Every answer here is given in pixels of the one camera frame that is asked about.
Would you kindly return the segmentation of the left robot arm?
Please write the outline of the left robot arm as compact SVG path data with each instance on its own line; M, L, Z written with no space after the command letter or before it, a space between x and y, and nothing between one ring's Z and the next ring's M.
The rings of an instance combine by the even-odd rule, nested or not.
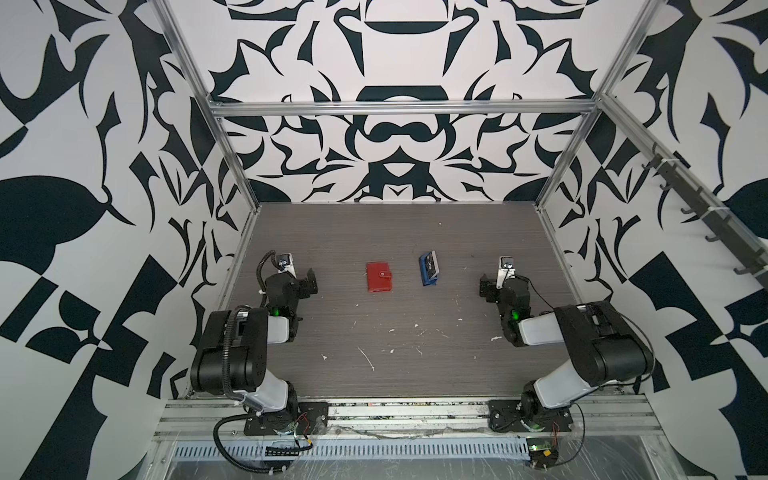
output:
M265 280L266 304L215 311L209 316L192 363L194 391L223 395L259 414L296 418L293 385L267 366L268 347L296 339L298 304L318 293L315 272L303 279L280 272Z

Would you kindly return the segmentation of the red leather card holder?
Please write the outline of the red leather card holder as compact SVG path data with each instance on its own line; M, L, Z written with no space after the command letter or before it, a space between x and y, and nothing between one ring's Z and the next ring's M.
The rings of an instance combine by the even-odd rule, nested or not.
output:
M367 290L369 293L390 292L393 287L392 272L387 262L366 264Z

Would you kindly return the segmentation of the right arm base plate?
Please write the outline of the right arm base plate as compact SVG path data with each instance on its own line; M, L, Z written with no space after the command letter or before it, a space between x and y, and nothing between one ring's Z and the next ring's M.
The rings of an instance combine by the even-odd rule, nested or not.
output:
M496 433L570 432L573 417L567 408L547 409L534 400L492 399L488 427Z

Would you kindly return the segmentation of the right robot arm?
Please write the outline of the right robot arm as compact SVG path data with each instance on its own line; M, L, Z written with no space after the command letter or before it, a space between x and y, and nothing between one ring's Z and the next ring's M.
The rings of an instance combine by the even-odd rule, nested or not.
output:
M528 382L513 404L492 401L489 426L497 432L562 426L570 407L600 388L641 382L655 368L650 342L608 301L552 307L533 316L528 279L503 272L483 275L479 296L497 307L503 337L518 348L562 344L568 359Z

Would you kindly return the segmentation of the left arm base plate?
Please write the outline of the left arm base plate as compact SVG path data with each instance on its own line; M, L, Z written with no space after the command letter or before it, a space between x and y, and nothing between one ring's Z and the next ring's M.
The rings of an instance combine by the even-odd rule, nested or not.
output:
M299 402L284 410L250 416L245 423L246 436L314 434L327 426L328 402Z

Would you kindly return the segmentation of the black VIP credit card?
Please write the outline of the black VIP credit card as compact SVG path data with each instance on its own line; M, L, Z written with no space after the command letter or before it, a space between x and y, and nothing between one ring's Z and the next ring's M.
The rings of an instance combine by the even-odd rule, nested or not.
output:
M440 273L437 256L435 251L430 251L421 257L421 263L424 270L424 278L427 282L434 282Z

